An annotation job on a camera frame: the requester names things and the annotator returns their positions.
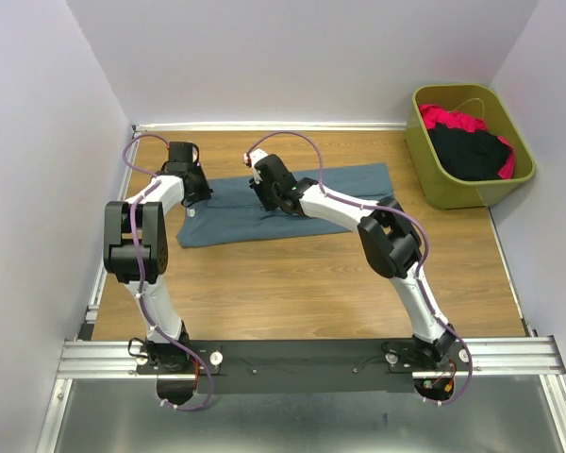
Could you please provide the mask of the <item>blue-grey t shirt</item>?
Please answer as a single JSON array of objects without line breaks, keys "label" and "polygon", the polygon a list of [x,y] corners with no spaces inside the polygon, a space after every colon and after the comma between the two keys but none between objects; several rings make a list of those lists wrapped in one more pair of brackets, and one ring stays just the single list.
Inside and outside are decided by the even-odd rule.
[{"label": "blue-grey t shirt", "polygon": [[[393,195],[388,166],[384,163],[325,169],[325,185],[348,196],[378,200]],[[287,239],[343,233],[346,229],[326,220],[266,211],[249,187],[247,176],[213,179],[209,200],[193,204],[176,235],[183,248],[226,243]]]}]

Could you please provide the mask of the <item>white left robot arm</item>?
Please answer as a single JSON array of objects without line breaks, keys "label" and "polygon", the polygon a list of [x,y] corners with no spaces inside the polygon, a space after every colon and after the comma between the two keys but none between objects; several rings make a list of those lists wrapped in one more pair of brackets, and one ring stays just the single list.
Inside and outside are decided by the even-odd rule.
[{"label": "white left robot arm", "polygon": [[125,286],[139,308],[146,328],[141,357],[172,373],[183,373],[191,366],[207,370],[204,361],[191,351],[188,331],[165,282],[169,262],[165,217],[175,206],[189,207],[209,200],[212,189],[195,143],[156,138],[168,152],[156,172],[132,164],[128,151],[123,151],[125,165],[150,176],[150,180],[137,194],[106,204],[104,267]]}]

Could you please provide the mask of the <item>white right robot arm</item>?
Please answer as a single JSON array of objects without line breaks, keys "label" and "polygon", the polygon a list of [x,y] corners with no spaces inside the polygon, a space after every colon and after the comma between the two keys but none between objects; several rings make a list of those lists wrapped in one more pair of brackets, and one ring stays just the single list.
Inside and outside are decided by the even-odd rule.
[{"label": "white right robot arm", "polygon": [[425,278],[421,239],[392,197],[378,202],[322,187],[315,179],[296,179],[281,158],[261,149],[247,153],[249,185],[267,211],[325,220],[357,233],[374,272],[388,279],[408,314],[414,346],[411,364],[432,369],[444,363],[457,340]]}]

